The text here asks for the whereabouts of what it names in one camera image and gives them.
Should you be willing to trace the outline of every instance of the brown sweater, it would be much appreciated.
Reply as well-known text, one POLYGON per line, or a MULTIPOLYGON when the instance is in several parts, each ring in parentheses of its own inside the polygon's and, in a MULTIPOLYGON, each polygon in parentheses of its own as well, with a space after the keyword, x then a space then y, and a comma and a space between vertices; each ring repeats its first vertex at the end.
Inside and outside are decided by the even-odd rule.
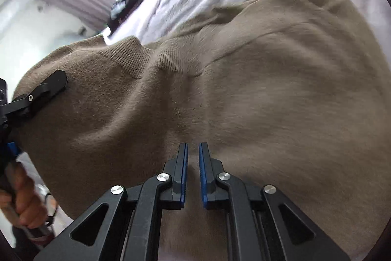
POLYGON ((15 95, 56 69, 66 91, 15 138, 70 217, 160 172, 188 142, 186 205, 164 213, 161 250, 226 260, 222 214, 199 193, 208 142, 226 171, 279 187, 351 256, 390 218, 390 71, 349 0, 216 8, 146 46, 98 36, 54 51, 15 95))

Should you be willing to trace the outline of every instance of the triangular cutout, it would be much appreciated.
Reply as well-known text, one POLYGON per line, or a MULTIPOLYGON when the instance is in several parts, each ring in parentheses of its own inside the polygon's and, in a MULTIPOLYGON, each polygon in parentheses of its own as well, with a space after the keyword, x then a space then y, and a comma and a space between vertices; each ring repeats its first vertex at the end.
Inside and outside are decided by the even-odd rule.
POLYGON ((109 209, 108 204, 101 204, 71 233, 71 238, 87 246, 93 246, 99 229, 109 209))
POLYGON ((280 209, 282 219, 284 220, 292 244, 300 245, 315 238, 315 234, 288 208, 288 206, 281 204, 278 208, 280 209))

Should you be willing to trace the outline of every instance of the brown fabric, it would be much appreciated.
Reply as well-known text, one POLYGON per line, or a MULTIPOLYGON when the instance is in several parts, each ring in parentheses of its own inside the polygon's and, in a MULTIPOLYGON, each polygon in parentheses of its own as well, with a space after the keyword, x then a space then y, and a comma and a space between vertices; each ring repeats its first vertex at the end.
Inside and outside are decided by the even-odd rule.
POLYGON ((180 142, 186 206, 163 214, 161 242, 180 260, 226 260, 224 218, 202 208, 199 142, 226 171, 279 187, 351 256, 390 218, 391 77, 349 0, 216 8, 147 46, 95 37, 54 51, 15 95, 56 69, 67 89, 15 139, 73 218, 160 172, 180 142))

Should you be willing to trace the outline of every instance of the screw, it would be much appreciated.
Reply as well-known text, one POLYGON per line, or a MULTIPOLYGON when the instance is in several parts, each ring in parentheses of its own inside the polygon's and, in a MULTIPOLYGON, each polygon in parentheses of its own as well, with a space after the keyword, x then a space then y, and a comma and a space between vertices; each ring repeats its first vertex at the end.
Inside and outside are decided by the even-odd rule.
POLYGON ((227 172, 221 172, 218 175, 218 178, 221 179, 221 180, 229 180, 231 178, 231 175, 228 174, 227 172))
POLYGON ((165 182, 166 180, 170 179, 170 175, 166 174, 165 172, 158 175, 158 181, 165 182))
POLYGON ((265 192, 266 192, 267 194, 272 195, 272 194, 274 194, 274 193, 277 191, 277 188, 274 187, 273 185, 266 185, 266 186, 264 187, 264 190, 265 190, 265 192))
POLYGON ((120 185, 117 185, 117 186, 113 186, 111 188, 111 192, 114 194, 114 195, 119 195, 120 193, 122 193, 124 190, 124 188, 120 185))

